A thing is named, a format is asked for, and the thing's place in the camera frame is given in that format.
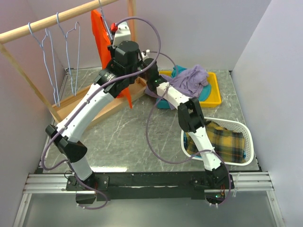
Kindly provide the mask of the orange t shirt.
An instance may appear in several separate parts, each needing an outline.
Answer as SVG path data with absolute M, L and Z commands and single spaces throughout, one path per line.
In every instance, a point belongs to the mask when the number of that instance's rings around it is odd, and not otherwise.
M 112 44 L 107 36 L 101 13 L 99 13 L 97 10 L 93 10 L 90 12 L 90 18 L 92 33 L 95 37 L 102 68 L 105 69 L 111 60 L 110 51 L 107 49 L 107 47 Z

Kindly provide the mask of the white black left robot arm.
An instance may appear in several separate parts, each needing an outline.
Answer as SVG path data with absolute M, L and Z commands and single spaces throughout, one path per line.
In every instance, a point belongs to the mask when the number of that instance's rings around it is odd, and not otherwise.
M 94 185 L 93 171 L 85 157 L 87 148 L 80 138 L 97 114 L 136 80 L 136 73 L 142 61 L 138 43 L 123 41 L 114 48 L 114 56 L 108 65 L 99 72 L 87 94 L 72 112 L 56 126 L 49 125 L 47 134 L 54 145 L 67 157 L 78 176 L 77 184 L 83 190 Z

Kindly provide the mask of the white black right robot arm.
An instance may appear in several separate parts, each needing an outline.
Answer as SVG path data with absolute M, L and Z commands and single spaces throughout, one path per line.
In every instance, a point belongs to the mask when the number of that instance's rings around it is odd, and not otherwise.
M 146 123 L 146 140 L 152 153 L 161 161 L 169 164 L 182 164 L 198 155 L 201 156 L 207 183 L 211 188 L 232 188 L 231 176 L 226 164 L 216 154 L 213 145 L 206 133 L 206 121 L 196 97 L 190 98 L 172 86 L 170 82 L 160 76 L 157 63 L 153 58 L 143 61 L 145 78 L 148 88 L 158 96 L 166 99 L 178 111 L 178 122 L 183 132 L 187 132 L 194 142 L 198 151 L 187 159 L 178 162 L 172 162 L 161 158 L 152 148 L 148 137 L 149 121 Z

